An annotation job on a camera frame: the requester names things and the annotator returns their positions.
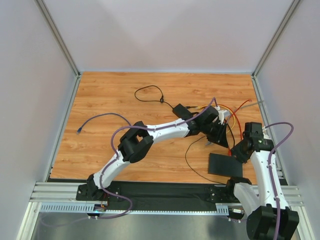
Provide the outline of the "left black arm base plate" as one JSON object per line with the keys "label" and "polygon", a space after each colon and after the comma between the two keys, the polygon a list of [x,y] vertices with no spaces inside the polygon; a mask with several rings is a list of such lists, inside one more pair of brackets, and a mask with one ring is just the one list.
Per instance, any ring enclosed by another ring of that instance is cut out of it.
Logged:
{"label": "left black arm base plate", "polygon": [[100,202],[121,202],[122,198],[112,196],[109,193],[106,193],[102,189],[97,189],[96,193],[93,195],[89,191],[87,184],[79,185],[76,192],[75,199],[77,201],[100,201]]}

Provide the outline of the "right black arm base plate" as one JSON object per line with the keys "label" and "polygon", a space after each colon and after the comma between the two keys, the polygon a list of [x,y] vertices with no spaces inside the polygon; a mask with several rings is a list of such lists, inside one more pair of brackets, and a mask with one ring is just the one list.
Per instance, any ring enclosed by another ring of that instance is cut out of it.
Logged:
{"label": "right black arm base plate", "polygon": [[240,203],[234,195],[234,188],[228,185],[210,185],[207,189],[208,201],[212,203]]}

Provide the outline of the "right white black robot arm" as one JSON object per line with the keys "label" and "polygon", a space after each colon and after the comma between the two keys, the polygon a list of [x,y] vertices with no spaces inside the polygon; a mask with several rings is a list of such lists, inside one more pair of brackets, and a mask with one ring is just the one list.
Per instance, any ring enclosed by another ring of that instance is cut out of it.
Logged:
{"label": "right white black robot arm", "polygon": [[251,161],[258,192],[249,179],[231,177],[227,189],[239,200],[247,216],[246,232],[251,240],[289,240],[300,222],[296,211],[290,209],[276,170],[278,145],[264,133],[259,122],[245,123],[243,139],[231,149],[241,163]]}

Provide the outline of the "right aluminium frame post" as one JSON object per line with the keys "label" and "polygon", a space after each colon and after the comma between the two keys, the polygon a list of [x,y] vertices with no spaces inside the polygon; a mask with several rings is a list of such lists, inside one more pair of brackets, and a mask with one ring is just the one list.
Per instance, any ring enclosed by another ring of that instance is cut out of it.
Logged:
{"label": "right aluminium frame post", "polygon": [[271,40],[269,41],[265,51],[263,52],[260,60],[258,61],[254,71],[252,72],[251,76],[252,78],[256,78],[258,74],[261,72],[264,64],[268,60],[270,54],[272,53],[273,49],[277,45],[279,39],[283,35],[287,25],[289,24],[291,18],[295,14],[297,8],[301,4],[302,0],[292,0],[288,9],[286,10],[282,20],[280,21],[279,26],[277,27],[275,33],[273,34]]}

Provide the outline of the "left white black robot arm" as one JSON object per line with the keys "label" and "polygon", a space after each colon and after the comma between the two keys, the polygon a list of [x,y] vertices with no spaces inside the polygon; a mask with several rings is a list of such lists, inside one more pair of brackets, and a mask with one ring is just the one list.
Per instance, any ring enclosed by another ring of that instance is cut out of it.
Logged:
{"label": "left white black robot arm", "polygon": [[98,172],[87,179],[88,194],[95,198],[107,188],[114,178],[128,165],[141,161],[149,152],[152,145],[175,138],[186,138],[200,133],[204,134],[211,143],[227,148],[225,118],[227,110],[219,106],[206,106],[201,112],[193,115],[181,104],[173,112],[177,114],[175,121],[145,125],[138,121],[133,125],[119,128],[116,133],[124,130],[117,147],[112,146],[114,155]]}

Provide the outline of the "aluminium frame post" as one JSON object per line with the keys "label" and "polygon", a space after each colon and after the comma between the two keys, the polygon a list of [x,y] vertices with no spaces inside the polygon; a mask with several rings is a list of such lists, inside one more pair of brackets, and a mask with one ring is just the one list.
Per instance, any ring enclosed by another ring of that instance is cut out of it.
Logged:
{"label": "aluminium frame post", "polygon": [[258,61],[254,71],[252,72],[251,76],[252,78],[256,78],[258,74],[261,72],[264,64],[268,60],[270,54],[272,53],[273,49],[277,45],[279,39],[283,35],[287,25],[289,24],[291,18],[295,14],[297,8],[301,4],[302,0],[292,0],[288,9],[286,10],[282,20],[280,21],[279,26],[277,27],[275,33],[273,34],[271,40],[269,41],[265,51],[263,52],[260,60]]}
{"label": "aluminium frame post", "polygon": [[69,64],[72,72],[75,74],[75,76],[78,78],[81,73],[70,53],[70,51],[68,50],[68,47],[65,43],[65,41],[63,40],[63,37],[45,3],[44,0],[35,0],[34,1],[37,5],[37,7],[39,8],[39,11],[41,12],[46,24],[48,25],[56,43],[58,44],[60,50],[62,51],[67,63]]}

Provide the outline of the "black network switch box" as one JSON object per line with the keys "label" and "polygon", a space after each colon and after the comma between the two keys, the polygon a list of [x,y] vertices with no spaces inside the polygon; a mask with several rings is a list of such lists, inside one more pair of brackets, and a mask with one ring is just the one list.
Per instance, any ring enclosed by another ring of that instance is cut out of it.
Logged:
{"label": "black network switch box", "polygon": [[233,156],[210,153],[208,173],[223,177],[243,177],[243,165]]}

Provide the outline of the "black power adapter brick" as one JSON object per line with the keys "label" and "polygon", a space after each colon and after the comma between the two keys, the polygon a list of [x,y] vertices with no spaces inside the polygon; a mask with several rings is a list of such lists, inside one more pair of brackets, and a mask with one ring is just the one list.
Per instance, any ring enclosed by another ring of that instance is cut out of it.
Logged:
{"label": "black power adapter brick", "polygon": [[180,103],[172,109],[172,112],[182,120],[188,120],[193,117],[193,114]]}

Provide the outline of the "left aluminium frame post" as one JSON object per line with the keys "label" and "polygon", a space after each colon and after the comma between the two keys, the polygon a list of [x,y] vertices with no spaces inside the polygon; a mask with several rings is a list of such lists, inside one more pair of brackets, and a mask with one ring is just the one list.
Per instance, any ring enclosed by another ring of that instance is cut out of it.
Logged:
{"label": "left aluminium frame post", "polygon": [[37,7],[39,8],[39,11],[41,12],[46,24],[48,25],[56,43],[58,44],[60,50],[62,51],[67,63],[69,64],[72,72],[75,74],[75,76],[78,78],[81,73],[70,53],[70,51],[68,50],[68,47],[65,43],[65,41],[63,40],[63,37],[45,3],[44,0],[35,0],[34,1],[37,5]]}

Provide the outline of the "aluminium front rail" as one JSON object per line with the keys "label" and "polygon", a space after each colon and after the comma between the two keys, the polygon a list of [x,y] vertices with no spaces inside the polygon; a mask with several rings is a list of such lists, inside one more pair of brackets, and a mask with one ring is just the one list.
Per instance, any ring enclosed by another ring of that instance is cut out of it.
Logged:
{"label": "aluminium front rail", "polygon": [[[29,202],[74,203],[79,185],[83,182],[36,182]],[[303,207],[300,191],[294,185],[282,185],[282,193],[291,207]]]}

